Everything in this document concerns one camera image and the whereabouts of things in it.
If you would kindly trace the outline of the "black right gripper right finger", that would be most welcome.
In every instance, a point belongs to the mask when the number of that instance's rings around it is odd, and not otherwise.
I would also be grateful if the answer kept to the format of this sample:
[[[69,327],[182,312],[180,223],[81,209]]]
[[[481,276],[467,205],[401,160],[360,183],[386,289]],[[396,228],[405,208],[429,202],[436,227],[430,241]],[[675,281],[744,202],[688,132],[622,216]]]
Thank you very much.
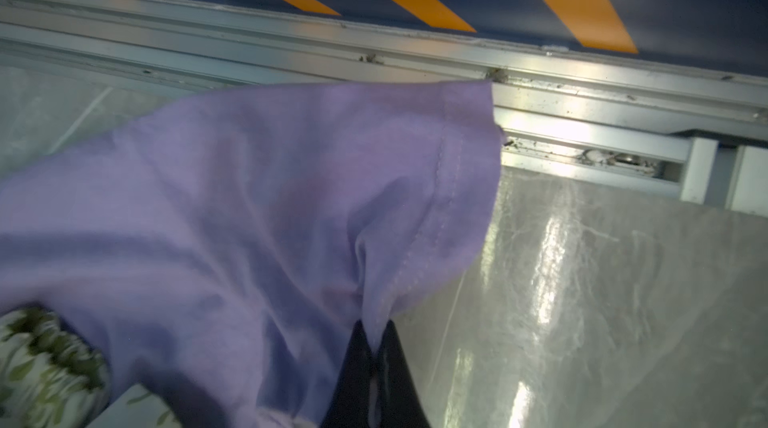
[[[376,355],[381,428],[430,428],[392,320]]]

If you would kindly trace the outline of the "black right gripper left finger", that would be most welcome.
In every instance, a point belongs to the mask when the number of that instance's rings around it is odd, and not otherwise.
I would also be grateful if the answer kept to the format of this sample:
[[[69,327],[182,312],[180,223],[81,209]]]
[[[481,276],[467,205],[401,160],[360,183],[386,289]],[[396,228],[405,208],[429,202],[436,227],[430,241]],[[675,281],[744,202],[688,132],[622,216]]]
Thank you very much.
[[[321,428],[368,428],[374,356],[361,320],[352,330]]]

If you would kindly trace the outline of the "purple cloth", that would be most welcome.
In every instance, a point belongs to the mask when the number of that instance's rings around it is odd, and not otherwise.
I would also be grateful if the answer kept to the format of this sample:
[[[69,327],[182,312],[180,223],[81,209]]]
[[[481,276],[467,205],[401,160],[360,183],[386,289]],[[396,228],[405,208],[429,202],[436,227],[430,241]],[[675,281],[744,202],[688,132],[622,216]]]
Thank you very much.
[[[319,425],[353,327],[478,256],[500,178],[489,82],[182,98],[1,186],[1,309],[41,305],[195,427]]]

